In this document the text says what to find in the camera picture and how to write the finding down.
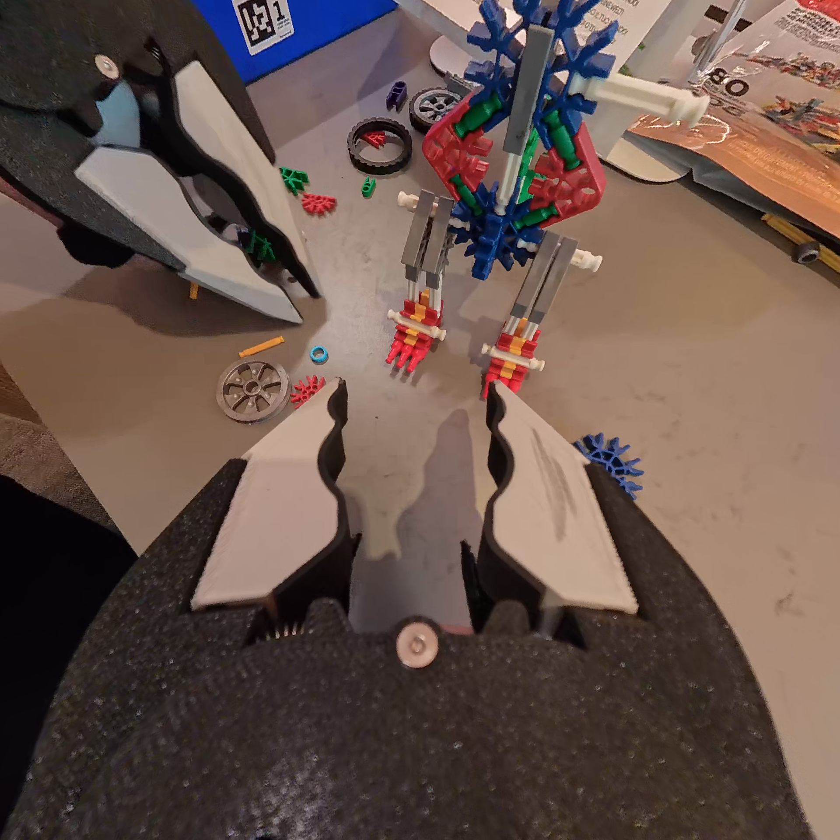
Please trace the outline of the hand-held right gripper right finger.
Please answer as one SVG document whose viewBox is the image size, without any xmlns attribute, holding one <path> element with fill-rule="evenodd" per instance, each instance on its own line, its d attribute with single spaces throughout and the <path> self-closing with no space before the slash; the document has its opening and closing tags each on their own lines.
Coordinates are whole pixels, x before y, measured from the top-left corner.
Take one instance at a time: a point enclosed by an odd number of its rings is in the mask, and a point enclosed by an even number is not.
<svg viewBox="0 0 840 840">
<path fill-rule="evenodd" d="M 597 500 L 590 462 L 517 393 L 486 394 L 488 469 L 496 483 L 477 554 L 462 559 L 478 632 L 496 605 L 518 602 L 531 630 L 552 636 L 564 609 L 638 614 L 638 602 Z"/>
</svg>

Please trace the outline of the blue snowflake connector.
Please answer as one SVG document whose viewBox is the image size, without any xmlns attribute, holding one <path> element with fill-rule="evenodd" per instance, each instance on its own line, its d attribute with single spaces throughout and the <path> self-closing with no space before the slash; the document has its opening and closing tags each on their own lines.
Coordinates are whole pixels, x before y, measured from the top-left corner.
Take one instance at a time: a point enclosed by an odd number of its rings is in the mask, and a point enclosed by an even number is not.
<svg viewBox="0 0 840 840">
<path fill-rule="evenodd" d="M 576 449 L 591 463 L 603 467 L 634 501 L 643 486 L 637 482 L 644 475 L 639 458 L 626 457 L 629 444 L 619 437 L 607 438 L 603 433 L 587 434 L 574 441 Z"/>
</svg>

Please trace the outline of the yellow rods with grey clip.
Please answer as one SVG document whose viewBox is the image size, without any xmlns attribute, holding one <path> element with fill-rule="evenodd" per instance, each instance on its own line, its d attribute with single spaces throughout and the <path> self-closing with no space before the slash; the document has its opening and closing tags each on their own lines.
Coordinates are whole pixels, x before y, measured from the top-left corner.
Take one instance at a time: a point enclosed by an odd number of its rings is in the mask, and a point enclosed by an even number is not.
<svg viewBox="0 0 840 840">
<path fill-rule="evenodd" d="M 816 261 L 820 261 L 832 271 L 839 274 L 839 254 L 837 249 L 826 247 L 812 235 L 781 216 L 764 213 L 761 216 L 761 220 L 769 228 L 793 244 L 792 258 L 795 263 L 798 265 L 810 265 Z"/>
</svg>

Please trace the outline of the colourful construction toy model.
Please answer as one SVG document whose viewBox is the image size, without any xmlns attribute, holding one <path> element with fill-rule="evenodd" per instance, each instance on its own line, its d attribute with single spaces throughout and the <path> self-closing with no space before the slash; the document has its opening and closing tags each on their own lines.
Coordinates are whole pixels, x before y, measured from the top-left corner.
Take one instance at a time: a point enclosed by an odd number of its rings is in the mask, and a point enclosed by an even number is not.
<svg viewBox="0 0 840 840">
<path fill-rule="evenodd" d="M 552 226 L 597 207 L 606 177 L 584 121 L 602 103 L 693 128 L 709 97 L 614 71 L 616 20 L 579 38 L 599 3 L 513 2 L 510 22 L 498 2 L 479 5 L 467 41 L 490 56 L 468 63 L 464 96 L 429 128 L 423 156 L 444 187 L 400 195 L 413 213 L 402 263 L 407 282 L 385 361 L 414 373 L 442 342 L 444 280 L 450 250 L 465 245 L 471 274 L 486 280 L 494 266 L 528 268 L 489 358 L 482 395 L 496 382 L 513 392 L 544 363 L 535 352 L 542 321 L 570 268 L 596 272 L 602 258 Z"/>
</svg>

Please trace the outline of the printed white leaflet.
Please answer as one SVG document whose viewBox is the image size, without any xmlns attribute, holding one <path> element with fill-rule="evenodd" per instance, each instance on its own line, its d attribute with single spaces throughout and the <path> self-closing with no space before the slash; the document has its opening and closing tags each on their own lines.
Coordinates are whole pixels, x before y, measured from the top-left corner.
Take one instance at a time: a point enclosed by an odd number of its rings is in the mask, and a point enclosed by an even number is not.
<svg viewBox="0 0 840 840">
<path fill-rule="evenodd" d="M 395 3 L 453 42 L 466 43 L 467 34 L 473 25 L 482 22 L 479 5 L 473 1 L 395 1 Z"/>
</svg>

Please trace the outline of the printed instruction sheet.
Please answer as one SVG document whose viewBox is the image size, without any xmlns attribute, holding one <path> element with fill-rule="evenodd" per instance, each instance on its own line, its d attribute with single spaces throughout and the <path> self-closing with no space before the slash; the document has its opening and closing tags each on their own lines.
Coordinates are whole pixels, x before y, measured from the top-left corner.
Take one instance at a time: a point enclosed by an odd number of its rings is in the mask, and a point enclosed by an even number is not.
<svg viewBox="0 0 840 840">
<path fill-rule="evenodd" d="M 602 50 L 603 54 L 615 57 L 614 74 L 622 70 L 670 4 L 670 1 L 600 1 L 585 14 L 575 34 L 584 44 L 593 33 L 617 22 L 612 43 Z"/>
</svg>

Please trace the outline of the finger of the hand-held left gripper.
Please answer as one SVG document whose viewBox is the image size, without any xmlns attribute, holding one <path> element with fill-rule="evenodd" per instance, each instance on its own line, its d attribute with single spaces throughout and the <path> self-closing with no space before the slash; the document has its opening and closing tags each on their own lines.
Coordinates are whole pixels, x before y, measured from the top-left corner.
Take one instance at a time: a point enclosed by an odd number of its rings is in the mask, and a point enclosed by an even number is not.
<svg viewBox="0 0 840 840">
<path fill-rule="evenodd" d="M 288 294 L 205 223 L 180 181 L 147 150 L 99 146 L 76 177 L 182 264 L 181 277 L 273 319 L 302 323 Z"/>
<path fill-rule="evenodd" d="M 233 65 L 188 60 L 168 66 L 161 128 L 183 161 L 224 194 L 219 210 L 270 247 L 310 298 L 322 298 L 274 149 Z"/>
</svg>

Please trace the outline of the grey metal stand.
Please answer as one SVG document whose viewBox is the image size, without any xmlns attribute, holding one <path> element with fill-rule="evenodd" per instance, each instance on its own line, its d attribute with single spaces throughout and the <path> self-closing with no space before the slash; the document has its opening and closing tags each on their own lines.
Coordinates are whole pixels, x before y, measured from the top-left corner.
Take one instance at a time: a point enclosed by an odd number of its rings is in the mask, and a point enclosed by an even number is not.
<svg viewBox="0 0 840 840">
<path fill-rule="evenodd" d="M 742 12 L 748 4 L 749 1 L 733 2 L 726 16 L 721 20 L 719 28 L 705 38 L 700 38 L 692 46 L 691 53 L 695 60 L 686 76 L 688 86 L 699 83 L 700 79 L 715 64 L 722 47 L 737 28 Z"/>
</svg>

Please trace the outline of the grey pulley wheel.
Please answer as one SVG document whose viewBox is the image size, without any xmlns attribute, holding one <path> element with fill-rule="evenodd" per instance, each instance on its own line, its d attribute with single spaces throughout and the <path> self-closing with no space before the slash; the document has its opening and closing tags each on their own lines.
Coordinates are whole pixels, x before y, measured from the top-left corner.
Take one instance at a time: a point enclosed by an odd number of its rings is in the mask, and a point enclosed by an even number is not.
<svg viewBox="0 0 840 840">
<path fill-rule="evenodd" d="M 291 380 L 281 365 L 243 359 L 222 373 L 217 404 L 230 419 L 257 424 L 278 415 L 290 400 Z"/>
</svg>

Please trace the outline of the grey wheel with black tyre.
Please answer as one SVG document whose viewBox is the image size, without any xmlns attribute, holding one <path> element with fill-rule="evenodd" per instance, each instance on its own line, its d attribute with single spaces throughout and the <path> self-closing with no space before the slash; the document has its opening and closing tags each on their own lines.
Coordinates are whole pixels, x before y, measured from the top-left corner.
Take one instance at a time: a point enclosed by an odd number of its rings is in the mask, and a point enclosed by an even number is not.
<svg viewBox="0 0 840 840">
<path fill-rule="evenodd" d="M 425 134 L 455 109 L 462 98 L 462 95 L 445 87 L 420 90 L 408 104 L 409 121 L 415 130 Z"/>
</svg>

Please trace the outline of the black rubber tyre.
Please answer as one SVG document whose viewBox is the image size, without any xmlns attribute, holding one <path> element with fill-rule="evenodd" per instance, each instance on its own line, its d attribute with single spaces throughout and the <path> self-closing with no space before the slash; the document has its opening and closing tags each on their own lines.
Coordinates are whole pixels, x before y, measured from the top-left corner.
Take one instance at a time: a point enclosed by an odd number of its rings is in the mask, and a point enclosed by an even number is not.
<svg viewBox="0 0 840 840">
<path fill-rule="evenodd" d="M 369 133 L 384 133 L 391 136 L 400 144 L 400 151 L 396 157 L 388 161 L 370 161 L 359 151 L 359 143 L 363 136 Z M 413 137 L 409 129 L 393 119 L 377 117 L 357 122 L 347 138 L 347 150 L 350 161 L 355 169 L 366 175 L 393 175 L 403 171 L 413 158 Z"/>
</svg>

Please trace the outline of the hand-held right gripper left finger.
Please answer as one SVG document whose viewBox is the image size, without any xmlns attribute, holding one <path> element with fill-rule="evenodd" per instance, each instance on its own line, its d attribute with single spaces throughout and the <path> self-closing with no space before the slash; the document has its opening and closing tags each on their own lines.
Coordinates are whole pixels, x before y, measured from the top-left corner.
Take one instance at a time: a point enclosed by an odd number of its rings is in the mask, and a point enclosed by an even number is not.
<svg viewBox="0 0 840 840">
<path fill-rule="evenodd" d="M 257 606 L 280 628 L 319 599 L 350 608 L 358 542 L 338 487 L 349 394 L 332 378 L 244 455 L 191 610 Z"/>
</svg>

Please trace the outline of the blue plastic bin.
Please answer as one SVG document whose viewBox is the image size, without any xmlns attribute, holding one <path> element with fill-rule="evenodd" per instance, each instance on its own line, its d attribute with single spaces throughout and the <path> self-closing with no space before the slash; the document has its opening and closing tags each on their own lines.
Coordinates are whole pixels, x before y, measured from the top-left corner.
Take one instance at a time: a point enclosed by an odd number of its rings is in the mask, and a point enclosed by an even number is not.
<svg viewBox="0 0 840 840">
<path fill-rule="evenodd" d="M 396 9 L 392 1 L 195 1 L 244 83 Z"/>
</svg>

